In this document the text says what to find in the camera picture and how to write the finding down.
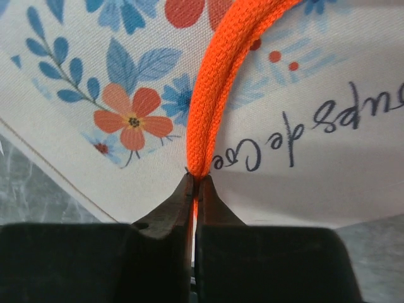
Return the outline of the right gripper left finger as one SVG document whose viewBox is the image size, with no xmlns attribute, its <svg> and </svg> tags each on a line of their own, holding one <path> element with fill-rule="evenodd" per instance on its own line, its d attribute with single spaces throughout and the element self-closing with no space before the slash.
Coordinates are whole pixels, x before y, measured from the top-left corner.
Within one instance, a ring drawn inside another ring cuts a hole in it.
<svg viewBox="0 0 404 303">
<path fill-rule="evenodd" d="M 2 302 L 187 302 L 193 177 L 132 224 L 1 227 Z"/>
</svg>

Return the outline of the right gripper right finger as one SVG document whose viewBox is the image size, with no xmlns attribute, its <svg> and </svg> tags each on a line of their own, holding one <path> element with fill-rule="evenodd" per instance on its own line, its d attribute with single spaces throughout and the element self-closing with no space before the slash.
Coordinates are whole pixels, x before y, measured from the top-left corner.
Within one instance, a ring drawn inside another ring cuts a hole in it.
<svg viewBox="0 0 404 303">
<path fill-rule="evenodd" d="M 209 176 L 199 186 L 195 270 L 200 302 L 362 302 L 335 231 L 246 225 Z"/>
</svg>

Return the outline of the floral canvas tote bag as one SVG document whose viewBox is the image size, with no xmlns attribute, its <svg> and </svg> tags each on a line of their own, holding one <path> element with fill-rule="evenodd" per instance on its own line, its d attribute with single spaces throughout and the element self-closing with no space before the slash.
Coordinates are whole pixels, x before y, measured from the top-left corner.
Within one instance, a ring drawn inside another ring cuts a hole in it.
<svg viewBox="0 0 404 303">
<path fill-rule="evenodd" d="M 101 221 L 186 168 L 197 73 L 230 1 L 2 1 L 1 132 Z M 403 2 L 300 1 L 251 36 L 211 161 L 248 223 L 403 212 Z"/>
</svg>

